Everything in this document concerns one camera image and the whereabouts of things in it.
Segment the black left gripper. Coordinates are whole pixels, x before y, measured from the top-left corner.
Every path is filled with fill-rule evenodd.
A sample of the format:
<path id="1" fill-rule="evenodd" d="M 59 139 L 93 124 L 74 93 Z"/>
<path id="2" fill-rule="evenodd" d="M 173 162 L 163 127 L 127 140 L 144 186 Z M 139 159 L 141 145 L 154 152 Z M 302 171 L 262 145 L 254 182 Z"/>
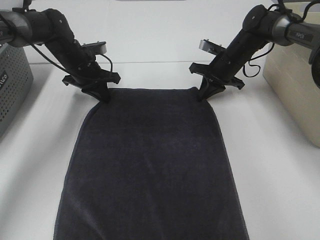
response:
<path id="1" fill-rule="evenodd" d="M 102 69 L 96 61 L 96 55 L 84 50 L 76 39 L 59 37 L 45 43 L 45 46 L 80 85 L 94 80 L 117 84 L 121 79 L 117 72 Z M 81 92 L 98 101 L 109 102 L 110 93 L 105 82 L 99 82 L 97 88 L 82 88 Z"/>

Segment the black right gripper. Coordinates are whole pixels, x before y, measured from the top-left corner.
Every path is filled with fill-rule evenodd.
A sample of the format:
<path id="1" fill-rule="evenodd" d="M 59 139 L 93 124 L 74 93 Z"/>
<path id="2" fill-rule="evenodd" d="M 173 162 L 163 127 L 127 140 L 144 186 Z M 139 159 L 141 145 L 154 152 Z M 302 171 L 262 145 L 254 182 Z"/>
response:
<path id="1" fill-rule="evenodd" d="M 227 48 L 208 65 L 192 63 L 189 71 L 192 74 L 202 76 L 202 82 L 197 94 L 197 100 L 207 100 L 212 96 L 226 90 L 225 86 L 233 86 L 238 89 L 244 87 L 242 80 L 235 77 L 236 73 L 244 65 L 241 62 L 242 47 L 244 46 L 244 31 L 236 35 Z"/>

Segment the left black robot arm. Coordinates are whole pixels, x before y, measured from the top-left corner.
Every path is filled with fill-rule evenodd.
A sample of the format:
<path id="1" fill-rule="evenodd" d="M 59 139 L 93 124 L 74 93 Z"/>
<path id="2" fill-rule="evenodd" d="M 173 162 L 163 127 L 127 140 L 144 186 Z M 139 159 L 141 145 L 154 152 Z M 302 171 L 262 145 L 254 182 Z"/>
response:
<path id="1" fill-rule="evenodd" d="M 75 86 L 87 95 L 107 103 L 111 99 L 108 83 L 118 84 L 120 75 L 112 69 L 104 70 L 96 56 L 104 57 L 106 42 L 80 44 L 66 17 L 56 9 L 36 11 L 13 8 L 0 12 L 0 43 L 21 48 L 44 45 L 56 58 L 56 67 L 66 73 L 63 83 Z"/>

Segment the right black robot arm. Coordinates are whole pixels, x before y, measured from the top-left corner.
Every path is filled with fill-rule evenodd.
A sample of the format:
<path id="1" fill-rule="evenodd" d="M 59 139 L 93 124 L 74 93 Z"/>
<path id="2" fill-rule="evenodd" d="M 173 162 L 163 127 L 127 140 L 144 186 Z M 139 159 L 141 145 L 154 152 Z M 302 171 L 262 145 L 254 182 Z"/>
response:
<path id="1" fill-rule="evenodd" d="M 226 86 L 242 89 L 245 84 L 235 75 L 268 43 L 280 46 L 298 44 L 311 49 L 308 62 L 311 65 L 313 81 L 319 86 L 320 26 L 305 22 L 308 10 L 317 3 L 316 0 L 310 2 L 305 7 L 303 16 L 293 13 L 282 2 L 276 4 L 275 10 L 260 4 L 248 12 L 242 29 L 228 47 L 224 48 L 207 39 L 201 40 L 199 48 L 215 55 L 215 58 L 210 64 L 192 63 L 189 68 L 192 74 L 202 76 L 198 100 L 206 100 L 221 93 Z"/>

